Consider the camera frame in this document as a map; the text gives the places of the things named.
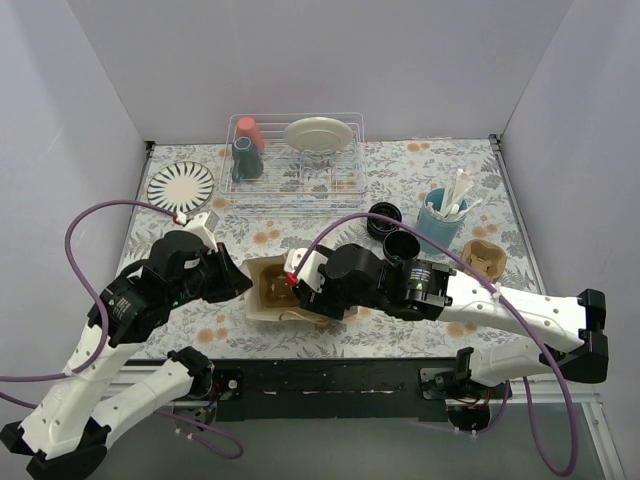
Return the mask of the brown paper bag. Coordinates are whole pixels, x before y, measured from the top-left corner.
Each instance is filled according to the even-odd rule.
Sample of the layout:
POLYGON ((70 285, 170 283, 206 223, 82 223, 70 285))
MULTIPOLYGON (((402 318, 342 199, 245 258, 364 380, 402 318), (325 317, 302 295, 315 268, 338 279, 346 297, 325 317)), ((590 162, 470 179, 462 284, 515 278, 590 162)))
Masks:
POLYGON ((305 321, 319 324, 331 318, 303 310, 286 281, 283 255, 245 260, 242 272, 253 286, 244 294, 245 315, 254 321, 305 321))

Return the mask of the single brown cup carrier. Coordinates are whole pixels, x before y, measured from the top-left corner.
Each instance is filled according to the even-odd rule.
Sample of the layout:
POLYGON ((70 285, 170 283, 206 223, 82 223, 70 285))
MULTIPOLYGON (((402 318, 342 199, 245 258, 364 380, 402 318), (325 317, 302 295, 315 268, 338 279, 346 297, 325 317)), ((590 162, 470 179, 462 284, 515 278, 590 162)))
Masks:
POLYGON ((259 297, 264 308, 298 307, 299 301, 287 283, 282 265, 266 266, 259 276, 259 297))

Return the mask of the stack of black cups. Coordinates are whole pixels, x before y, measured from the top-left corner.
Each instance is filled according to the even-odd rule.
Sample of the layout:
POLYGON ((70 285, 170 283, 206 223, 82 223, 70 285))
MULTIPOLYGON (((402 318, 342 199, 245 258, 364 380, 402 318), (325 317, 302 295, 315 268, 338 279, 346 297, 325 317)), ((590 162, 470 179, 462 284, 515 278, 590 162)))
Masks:
POLYGON ((419 240, 410 232, 389 233, 382 243, 385 259, 393 265, 415 259, 421 251, 419 240))

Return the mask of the brown cardboard cup carriers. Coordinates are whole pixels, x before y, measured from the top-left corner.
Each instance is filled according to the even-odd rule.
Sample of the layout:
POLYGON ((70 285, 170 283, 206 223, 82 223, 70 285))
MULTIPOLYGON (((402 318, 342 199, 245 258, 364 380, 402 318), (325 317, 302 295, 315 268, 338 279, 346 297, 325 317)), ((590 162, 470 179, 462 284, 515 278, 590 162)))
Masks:
POLYGON ((505 271, 507 254, 496 244, 474 239, 465 244, 462 260, 478 271, 487 281, 493 283, 499 280, 505 271))

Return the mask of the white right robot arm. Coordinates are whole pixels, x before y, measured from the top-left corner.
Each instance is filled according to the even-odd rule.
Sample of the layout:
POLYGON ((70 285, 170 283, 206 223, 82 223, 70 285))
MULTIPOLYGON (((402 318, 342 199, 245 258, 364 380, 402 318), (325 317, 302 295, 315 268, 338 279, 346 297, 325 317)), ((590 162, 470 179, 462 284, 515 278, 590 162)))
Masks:
POLYGON ((517 334, 494 347, 466 347, 431 383, 448 396, 475 397, 486 387, 548 373, 557 363, 572 382, 599 384, 609 365, 603 292, 553 297, 496 287, 418 257, 415 240, 386 246, 383 257, 356 244, 288 253, 284 270, 302 309, 341 320, 354 307, 404 321, 471 322, 517 334))

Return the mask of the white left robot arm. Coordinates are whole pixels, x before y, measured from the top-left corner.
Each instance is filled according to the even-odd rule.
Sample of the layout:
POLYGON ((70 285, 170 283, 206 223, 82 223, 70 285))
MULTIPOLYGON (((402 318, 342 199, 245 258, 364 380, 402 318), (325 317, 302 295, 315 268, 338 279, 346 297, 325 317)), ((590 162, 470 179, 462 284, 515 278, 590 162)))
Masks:
POLYGON ((121 368, 173 310, 196 300, 226 302, 251 286, 224 244, 169 232, 97 296, 61 378, 26 418, 2 428, 2 443, 29 457, 34 479, 88 478, 126 431, 174 399, 209 397, 214 385, 213 363, 185 347, 105 399, 121 368))

